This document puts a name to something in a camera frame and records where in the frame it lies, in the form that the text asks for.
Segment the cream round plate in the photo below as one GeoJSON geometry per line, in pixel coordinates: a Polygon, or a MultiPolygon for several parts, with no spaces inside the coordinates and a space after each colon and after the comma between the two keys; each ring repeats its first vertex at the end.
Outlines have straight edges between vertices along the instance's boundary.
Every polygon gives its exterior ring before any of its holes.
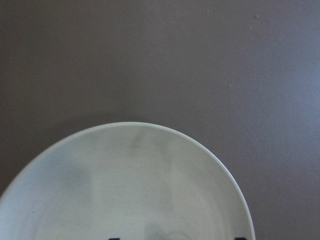
{"type": "Polygon", "coordinates": [[[34,158],[0,199],[3,240],[255,239],[233,176],[176,130],[118,122],[34,158]]]}

